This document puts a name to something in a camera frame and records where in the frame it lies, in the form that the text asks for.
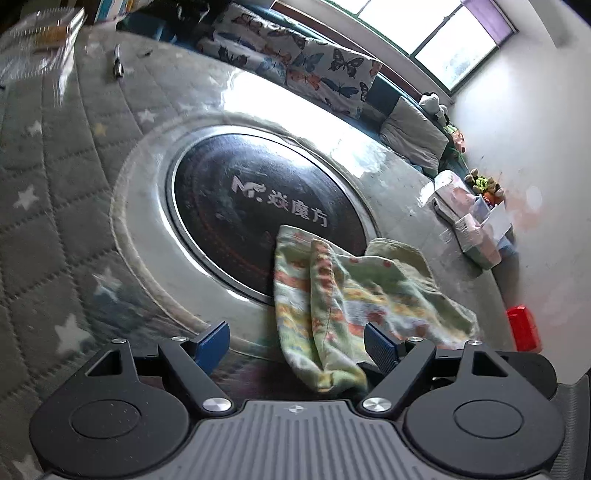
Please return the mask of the orange green plush toys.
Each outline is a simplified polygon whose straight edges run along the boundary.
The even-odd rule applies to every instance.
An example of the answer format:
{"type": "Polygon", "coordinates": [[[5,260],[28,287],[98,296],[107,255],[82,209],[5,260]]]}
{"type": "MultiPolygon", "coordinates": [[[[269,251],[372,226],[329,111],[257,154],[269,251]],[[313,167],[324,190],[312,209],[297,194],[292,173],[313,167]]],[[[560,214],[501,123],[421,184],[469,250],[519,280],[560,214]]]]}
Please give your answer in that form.
{"type": "Polygon", "coordinates": [[[486,177],[477,169],[471,170],[464,178],[465,184],[477,196],[482,196],[490,207],[495,207],[505,200],[505,192],[501,185],[493,178],[486,177]]]}

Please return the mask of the clear plastic bag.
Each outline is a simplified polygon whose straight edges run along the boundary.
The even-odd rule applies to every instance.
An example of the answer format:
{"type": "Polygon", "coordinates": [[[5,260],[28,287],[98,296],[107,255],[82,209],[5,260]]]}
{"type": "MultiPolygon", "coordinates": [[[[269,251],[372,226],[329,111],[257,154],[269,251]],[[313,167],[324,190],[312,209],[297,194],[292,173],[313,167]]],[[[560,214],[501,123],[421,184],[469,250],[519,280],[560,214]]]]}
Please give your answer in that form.
{"type": "Polygon", "coordinates": [[[61,68],[84,24],[82,7],[38,10],[1,36],[1,88],[61,68]]]}

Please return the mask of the red plastic stool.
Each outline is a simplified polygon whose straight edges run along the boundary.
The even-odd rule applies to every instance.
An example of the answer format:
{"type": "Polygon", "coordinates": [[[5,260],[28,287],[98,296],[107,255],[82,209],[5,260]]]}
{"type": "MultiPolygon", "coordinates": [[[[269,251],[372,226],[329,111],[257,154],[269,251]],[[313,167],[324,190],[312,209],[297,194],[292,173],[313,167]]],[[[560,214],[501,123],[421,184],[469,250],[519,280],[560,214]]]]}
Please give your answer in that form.
{"type": "Polygon", "coordinates": [[[540,353],[542,341],[532,312],[524,305],[506,311],[516,349],[520,352],[540,353]]]}

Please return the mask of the black round induction cooktop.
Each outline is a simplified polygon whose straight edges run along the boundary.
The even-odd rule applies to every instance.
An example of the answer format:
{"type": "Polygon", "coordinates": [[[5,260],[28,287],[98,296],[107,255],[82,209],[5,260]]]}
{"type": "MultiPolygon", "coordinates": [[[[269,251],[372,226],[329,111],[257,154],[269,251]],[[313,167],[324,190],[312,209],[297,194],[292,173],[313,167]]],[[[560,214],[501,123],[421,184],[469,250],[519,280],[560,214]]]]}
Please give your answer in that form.
{"type": "Polygon", "coordinates": [[[164,177],[166,208],[184,246],[247,298],[273,302],[276,236],[290,225],[361,254],[379,230],[353,185],[324,158],[253,128],[188,135],[164,177]]]}

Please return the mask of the grey quilted star mat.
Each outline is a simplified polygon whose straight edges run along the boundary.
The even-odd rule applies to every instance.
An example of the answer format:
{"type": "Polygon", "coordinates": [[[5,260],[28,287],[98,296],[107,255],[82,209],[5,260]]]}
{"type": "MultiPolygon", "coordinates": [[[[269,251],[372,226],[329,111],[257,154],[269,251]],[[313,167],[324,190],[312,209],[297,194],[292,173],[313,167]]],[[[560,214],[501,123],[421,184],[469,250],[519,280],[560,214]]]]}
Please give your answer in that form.
{"type": "Polygon", "coordinates": [[[322,157],[369,205],[382,236],[422,251],[441,289],[476,313],[492,346],[514,346],[493,275],[467,259],[426,206],[427,178],[345,121],[287,89],[217,60],[144,37],[83,30],[64,69],[1,93],[1,475],[33,479],[31,416],[114,338],[136,352],[219,320],[233,339],[215,370],[236,400],[307,398],[283,362],[273,311],[155,240],[169,281],[146,271],[112,211],[133,150],[165,144],[164,129],[262,128],[322,157]],[[124,77],[112,72],[120,45],[124,77]]]}

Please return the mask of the white plush toy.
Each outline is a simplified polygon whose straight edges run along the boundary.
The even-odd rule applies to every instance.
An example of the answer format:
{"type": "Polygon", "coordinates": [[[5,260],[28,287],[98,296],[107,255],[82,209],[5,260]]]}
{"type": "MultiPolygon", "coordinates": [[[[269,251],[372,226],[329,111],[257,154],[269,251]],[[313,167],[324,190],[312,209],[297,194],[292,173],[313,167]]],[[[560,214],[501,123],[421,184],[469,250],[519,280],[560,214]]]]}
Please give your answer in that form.
{"type": "Polygon", "coordinates": [[[423,94],[419,105],[425,112],[435,118],[440,125],[446,126],[449,124],[448,107],[440,103],[439,96],[435,92],[423,94]]]}

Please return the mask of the window with green frame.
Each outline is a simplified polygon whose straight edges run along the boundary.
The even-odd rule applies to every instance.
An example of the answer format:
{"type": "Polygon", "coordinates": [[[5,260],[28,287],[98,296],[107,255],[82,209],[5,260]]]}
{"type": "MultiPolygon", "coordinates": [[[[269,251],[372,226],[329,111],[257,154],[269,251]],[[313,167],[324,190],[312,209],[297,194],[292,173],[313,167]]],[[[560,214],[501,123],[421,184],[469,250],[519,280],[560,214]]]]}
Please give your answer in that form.
{"type": "Polygon", "coordinates": [[[276,10],[452,97],[517,33],[495,1],[280,1],[276,10]]]}

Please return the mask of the grey pillow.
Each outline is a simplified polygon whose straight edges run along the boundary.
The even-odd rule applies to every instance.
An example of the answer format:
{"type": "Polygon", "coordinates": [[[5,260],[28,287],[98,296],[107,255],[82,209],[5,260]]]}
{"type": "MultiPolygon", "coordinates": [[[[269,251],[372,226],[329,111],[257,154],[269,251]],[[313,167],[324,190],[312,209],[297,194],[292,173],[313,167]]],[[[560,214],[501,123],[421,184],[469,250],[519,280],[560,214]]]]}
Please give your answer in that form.
{"type": "Polygon", "coordinates": [[[382,124],[381,140],[430,174],[439,172],[448,137],[414,104],[400,97],[382,124]]]}

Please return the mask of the blue floor mattress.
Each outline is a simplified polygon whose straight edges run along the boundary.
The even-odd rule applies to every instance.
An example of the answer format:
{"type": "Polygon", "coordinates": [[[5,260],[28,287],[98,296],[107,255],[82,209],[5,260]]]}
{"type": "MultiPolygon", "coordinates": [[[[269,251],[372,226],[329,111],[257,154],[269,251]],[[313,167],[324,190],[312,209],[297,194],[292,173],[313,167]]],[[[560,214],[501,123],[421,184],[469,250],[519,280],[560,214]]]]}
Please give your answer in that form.
{"type": "Polygon", "coordinates": [[[231,1],[153,1],[120,31],[197,51],[335,114],[429,177],[468,168],[455,128],[382,72],[381,62],[273,9],[231,1]]]}

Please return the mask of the butterfly print cushion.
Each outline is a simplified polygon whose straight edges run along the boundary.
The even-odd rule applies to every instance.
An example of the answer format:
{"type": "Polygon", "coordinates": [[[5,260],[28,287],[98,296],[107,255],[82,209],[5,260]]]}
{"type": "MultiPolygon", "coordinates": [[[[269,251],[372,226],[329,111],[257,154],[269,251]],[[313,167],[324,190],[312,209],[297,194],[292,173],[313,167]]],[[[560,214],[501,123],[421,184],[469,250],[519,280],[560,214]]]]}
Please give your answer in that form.
{"type": "Polygon", "coordinates": [[[373,57],[304,36],[236,3],[215,19],[197,51],[355,119],[382,69],[373,57]]]}

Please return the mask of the white pink packaged bag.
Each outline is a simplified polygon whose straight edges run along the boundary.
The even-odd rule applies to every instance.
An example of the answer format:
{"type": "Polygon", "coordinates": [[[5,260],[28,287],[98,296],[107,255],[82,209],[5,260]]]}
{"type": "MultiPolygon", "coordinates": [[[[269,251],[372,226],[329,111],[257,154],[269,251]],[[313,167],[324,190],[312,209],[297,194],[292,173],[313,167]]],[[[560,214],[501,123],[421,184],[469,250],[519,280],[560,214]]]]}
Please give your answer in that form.
{"type": "Polygon", "coordinates": [[[453,171],[444,170],[438,174],[434,180],[434,187],[435,198],[455,221],[472,211],[476,196],[453,171]]]}

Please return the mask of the green patterned children's garment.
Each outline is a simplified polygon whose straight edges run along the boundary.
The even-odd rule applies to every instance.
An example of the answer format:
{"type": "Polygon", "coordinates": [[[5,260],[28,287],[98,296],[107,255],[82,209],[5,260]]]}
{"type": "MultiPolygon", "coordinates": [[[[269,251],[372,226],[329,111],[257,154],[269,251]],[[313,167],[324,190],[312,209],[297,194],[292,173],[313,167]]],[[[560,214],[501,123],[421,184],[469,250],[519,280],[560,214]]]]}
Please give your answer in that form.
{"type": "Polygon", "coordinates": [[[370,359],[363,344],[369,323],[452,350],[480,334],[476,314],[440,290],[421,251],[387,238],[356,256],[280,226],[273,301],[287,364],[312,391],[331,396],[369,389],[360,366],[370,359]]]}

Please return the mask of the small metal tool on mat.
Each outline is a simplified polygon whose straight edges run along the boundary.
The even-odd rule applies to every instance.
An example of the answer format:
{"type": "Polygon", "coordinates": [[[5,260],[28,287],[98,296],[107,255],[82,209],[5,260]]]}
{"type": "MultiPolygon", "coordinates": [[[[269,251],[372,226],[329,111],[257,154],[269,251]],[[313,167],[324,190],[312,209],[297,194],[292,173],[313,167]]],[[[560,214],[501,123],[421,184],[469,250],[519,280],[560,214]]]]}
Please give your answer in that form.
{"type": "Polygon", "coordinates": [[[124,67],[120,58],[120,45],[116,44],[113,49],[113,76],[115,79],[122,79],[124,77],[124,67]]]}

